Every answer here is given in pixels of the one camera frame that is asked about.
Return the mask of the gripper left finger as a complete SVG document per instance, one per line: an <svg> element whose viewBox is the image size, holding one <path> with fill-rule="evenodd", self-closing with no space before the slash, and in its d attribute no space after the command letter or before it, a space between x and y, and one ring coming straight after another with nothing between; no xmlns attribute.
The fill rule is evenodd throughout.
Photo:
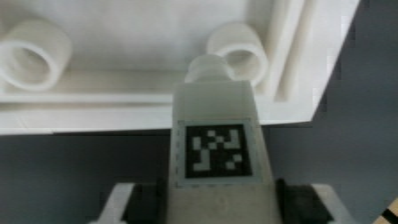
<svg viewBox="0 0 398 224"><path fill-rule="evenodd" d="M158 183L117 183L98 218L87 224L165 224L163 203Z"/></svg>

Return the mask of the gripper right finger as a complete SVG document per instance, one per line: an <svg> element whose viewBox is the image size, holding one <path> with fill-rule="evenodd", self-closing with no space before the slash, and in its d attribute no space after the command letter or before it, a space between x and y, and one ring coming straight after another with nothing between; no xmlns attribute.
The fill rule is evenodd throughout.
<svg viewBox="0 0 398 224"><path fill-rule="evenodd" d="M330 185L279 179L275 192L282 224L359 224Z"/></svg>

